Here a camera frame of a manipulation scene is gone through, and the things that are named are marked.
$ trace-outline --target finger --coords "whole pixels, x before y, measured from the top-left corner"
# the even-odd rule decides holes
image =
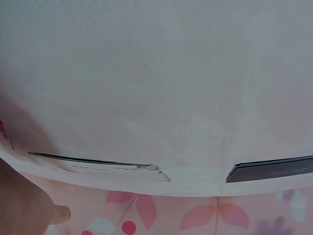
[[[67,222],[71,217],[70,209],[66,206],[54,206],[54,213],[52,219],[50,220],[50,224],[62,224]]]

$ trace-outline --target pink petal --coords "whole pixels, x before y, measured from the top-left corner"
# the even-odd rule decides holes
[[[157,218],[157,207],[152,196],[139,195],[136,208],[146,230],[150,229]]]
[[[215,207],[210,204],[200,205],[188,211],[180,222],[180,230],[207,224],[213,217]]]
[[[233,203],[219,205],[219,213],[222,221],[226,224],[240,228],[249,228],[250,220],[247,213],[241,207]]]
[[[107,197],[107,203],[124,203],[134,197],[132,192],[110,191]]]

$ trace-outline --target black card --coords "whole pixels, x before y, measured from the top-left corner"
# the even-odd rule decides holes
[[[240,163],[232,169],[226,183],[264,180],[313,172],[313,156]]]

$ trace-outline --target red tag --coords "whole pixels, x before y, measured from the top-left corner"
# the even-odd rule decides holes
[[[14,150],[14,148],[13,148],[13,146],[11,144],[11,141],[9,139],[8,133],[7,133],[6,129],[5,129],[4,122],[1,119],[0,119],[0,144],[4,145],[4,146],[9,145]]]

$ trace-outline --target pink fabric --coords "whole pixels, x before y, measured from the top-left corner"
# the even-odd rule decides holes
[[[46,235],[311,234],[313,188],[239,197],[161,197],[106,191],[26,175],[72,219]]]

